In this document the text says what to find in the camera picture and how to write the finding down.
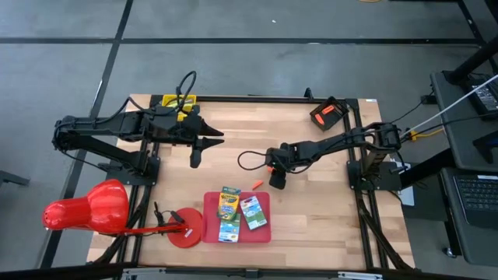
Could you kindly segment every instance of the yellow object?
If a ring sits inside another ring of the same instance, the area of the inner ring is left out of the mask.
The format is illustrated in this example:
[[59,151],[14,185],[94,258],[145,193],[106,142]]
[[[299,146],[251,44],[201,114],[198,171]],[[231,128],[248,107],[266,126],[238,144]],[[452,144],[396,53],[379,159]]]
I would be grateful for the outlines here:
[[[177,100],[176,94],[165,94],[163,96],[163,106],[165,106],[165,107],[175,107],[176,105],[178,105],[178,101],[179,100]],[[183,108],[184,111],[190,112],[192,110],[192,107],[195,105],[196,101],[197,101],[197,96],[189,94],[187,96],[187,99],[185,100],[185,104],[184,104],[184,108]],[[182,113],[182,112],[178,112],[177,121],[183,121],[185,116],[187,116],[187,114]]]
[[218,217],[225,220],[232,220],[239,206],[239,196],[241,190],[233,187],[223,187],[219,193]]
[[410,140],[412,140],[412,142],[415,142],[415,141],[417,141],[417,138],[430,137],[432,135],[436,135],[436,134],[442,132],[443,130],[444,130],[443,128],[440,128],[440,129],[438,129],[436,131],[432,131],[426,135],[418,134],[415,131],[410,131]]

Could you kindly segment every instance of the white cable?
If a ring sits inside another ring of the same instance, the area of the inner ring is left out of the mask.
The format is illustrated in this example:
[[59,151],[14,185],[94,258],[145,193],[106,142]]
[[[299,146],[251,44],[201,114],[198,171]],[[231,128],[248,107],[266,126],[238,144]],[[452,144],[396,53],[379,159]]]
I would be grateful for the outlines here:
[[464,100],[465,98],[467,98],[468,96],[470,96],[471,94],[475,93],[476,91],[480,90],[483,86],[489,84],[490,82],[492,82],[494,79],[498,78],[498,75],[495,75],[493,76],[491,79],[487,80],[486,82],[484,82],[482,85],[478,86],[477,88],[473,89],[470,93],[467,93],[465,94],[464,96],[462,96],[459,100],[453,102],[453,104],[451,104],[450,106],[444,108],[444,110],[442,110],[441,112],[433,115],[430,119],[428,119],[427,121],[424,121],[420,124],[417,124],[415,127],[413,128],[410,128],[410,130],[406,131],[405,133],[402,134],[402,138],[407,135],[408,133],[410,133],[410,131],[414,131],[416,130],[417,128],[423,126],[424,124],[430,122],[431,120],[433,120],[434,118],[436,117],[439,117],[441,114],[443,114],[444,112],[446,112],[447,110],[450,110],[453,106],[457,105],[460,101]]

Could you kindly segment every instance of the wooden tabletop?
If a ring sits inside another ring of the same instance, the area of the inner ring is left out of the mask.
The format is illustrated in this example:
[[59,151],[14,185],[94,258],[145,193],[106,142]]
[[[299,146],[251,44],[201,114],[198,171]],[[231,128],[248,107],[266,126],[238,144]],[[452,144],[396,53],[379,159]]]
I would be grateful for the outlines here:
[[[132,95],[143,107],[150,95]],[[225,142],[202,153],[199,168],[189,166],[191,148],[161,144],[160,176],[150,197],[146,226],[156,226],[153,201],[160,210],[192,207],[202,212],[203,196],[223,186],[251,191],[257,180],[265,183],[257,191],[271,198],[272,241],[270,243],[199,243],[189,249],[173,246],[167,237],[144,237],[139,263],[157,266],[193,266],[223,268],[305,268],[364,269],[359,220],[354,193],[349,188],[345,162],[347,151],[323,156],[308,171],[288,174],[284,190],[268,185],[266,168],[242,170],[238,155],[245,150],[266,152],[282,142],[321,140],[344,132],[337,123],[322,132],[310,122],[309,112],[316,104],[290,103],[217,103],[201,102],[200,115],[206,123],[225,133]],[[364,125],[380,121],[376,100],[359,100]],[[132,105],[128,111],[136,110]],[[350,113],[352,127],[354,116]],[[140,143],[118,140],[117,146],[139,150]],[[243,157],[245,166],[257,166],[263,158]],[[414,265],[405,220],[398,199],[385,191],[376,192],[384,235],[403,260]],[[132,255],[133,237],[128,241],[126,260]],[[88,261],[97,259],[110,245],[108,236],[95,234]],[[377,245],[370,233],[374,263],[378,266]]]

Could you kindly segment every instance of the pink tray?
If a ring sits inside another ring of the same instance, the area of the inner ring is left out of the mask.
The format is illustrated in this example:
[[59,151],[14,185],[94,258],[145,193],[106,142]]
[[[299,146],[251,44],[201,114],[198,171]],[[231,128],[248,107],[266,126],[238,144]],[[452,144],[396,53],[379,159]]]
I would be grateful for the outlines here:
[[[268,224],[257,229],[250,230],[247,221],[242,214],[240,205],[237,213],[240,213],[239,243],[268,243],[272,240],[272,223],[270,222],[270,195],[267,192],[242,192],[240,200],[255,196],[258,198],[261,210],[265,214]],[[218,243],[219,224],[218,218],[219,191],[210,191],[204,194],[204,213],[202,214],[202,242]]]

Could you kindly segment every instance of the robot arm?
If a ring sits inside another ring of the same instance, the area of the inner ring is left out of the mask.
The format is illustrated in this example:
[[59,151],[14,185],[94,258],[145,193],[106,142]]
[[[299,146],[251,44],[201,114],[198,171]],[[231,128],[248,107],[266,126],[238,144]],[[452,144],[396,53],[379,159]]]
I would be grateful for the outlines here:
[[[372,137],[373,143],[368,142],[366,137]],[[278,149],[269,148],[266,151],[265,164],[272,168],[270,185],[283,189],[287,173],[301,173],[322,156],[349,148],[365,148],[370,151],[369,155],[362,159],[362,175],[375,176],[385,156],[401,148],[398,128],[389,123],[372,123],[319,142],[282,143]],[[302,166],[305,166],[303,170],[295,171],[297,167]]]
[[[194,106],[192,112],[182,121],[177,120],[178,112],[170,107],[119,113],[107,118],[66,116],[55,124],[52,144],[63,153],[68,150],[85,149],[120,163],[127,172],[134,174],[147,172],[148,156],[145,152],[127,152],[93,136],[116,136],[127,142],[146,140],[190,145],[192,147],[190,165],[192,168],[197,168],[204,149],[223,143],[222,139],[198,137],[199,135],[223,136],[221,131],[208,126],[198,112],[198,106]],[[100,164],[99,167],[105,170],[116,166]]]

